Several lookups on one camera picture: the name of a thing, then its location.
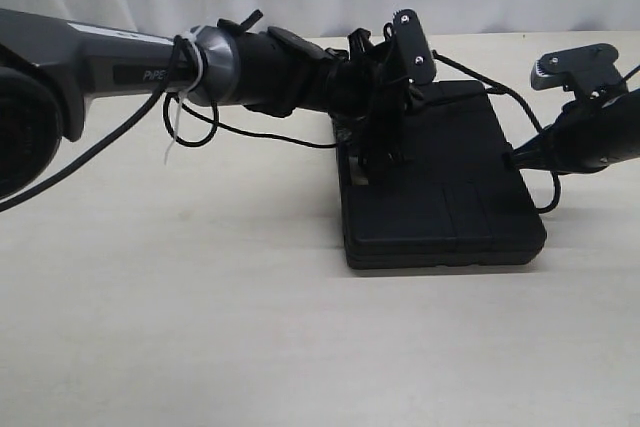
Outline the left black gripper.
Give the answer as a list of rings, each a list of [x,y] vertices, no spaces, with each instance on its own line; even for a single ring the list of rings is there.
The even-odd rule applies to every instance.
[[[351,59],[367,69],[366,112],[351,127],[351,143],[363,170],[388,170],[404,161],[404,120],[424,96],[392,59],[391,43],[374,45],[362,29],[349,36]]]

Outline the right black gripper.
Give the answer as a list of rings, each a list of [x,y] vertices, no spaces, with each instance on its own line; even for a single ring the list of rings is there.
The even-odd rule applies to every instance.
[[[603,126],[605,109],[571,101],[565,104],[556,120],[542,134],[502,155],[510,170],[549,170],[559,175],[593,174],[610,166],[604,146],[607,127]]]

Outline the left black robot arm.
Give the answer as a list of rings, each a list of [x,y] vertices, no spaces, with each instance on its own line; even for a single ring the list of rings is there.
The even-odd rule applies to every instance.
[[[399,162],[403,116],[424,101],[434,77],[414,55],[413,21],[396,16],[373,44],[354,31],[345,50],[322,48],[271,26],[261,12],[165,38],[15,10],[1,13],[1,206],[16,207],[76,172],[132,129],[154,106],[218,111],[240,105],[274,118],[321,112],[354,138],[370,172]],[[63,168],[45,170],[63,140],[81,138],[90,104],[142,95],[123,124]]]

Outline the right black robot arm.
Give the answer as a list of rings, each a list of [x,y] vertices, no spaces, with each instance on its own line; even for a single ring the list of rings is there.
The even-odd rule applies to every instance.
[[[509,170],[595,174],[639,157],[639,91],[605,85],[566,103],[554,122],[503,156]]]

